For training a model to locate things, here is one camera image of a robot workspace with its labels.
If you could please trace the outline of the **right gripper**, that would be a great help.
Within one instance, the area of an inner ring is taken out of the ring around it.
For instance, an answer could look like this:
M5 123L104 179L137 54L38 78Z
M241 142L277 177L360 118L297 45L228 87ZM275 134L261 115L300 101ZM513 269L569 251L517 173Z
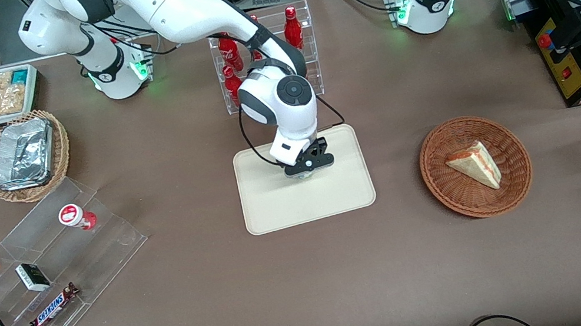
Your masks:
M317 139L318 118L313 118L305 125L289 126L279 124L275 133L275 138L269 150L270 155L279 162L285 164L285 176L291 179L306 178L308 176L307 165L297 163ZM334 164L335 156L328 153L325 148L315 149L310 152L313 170L320 171Z

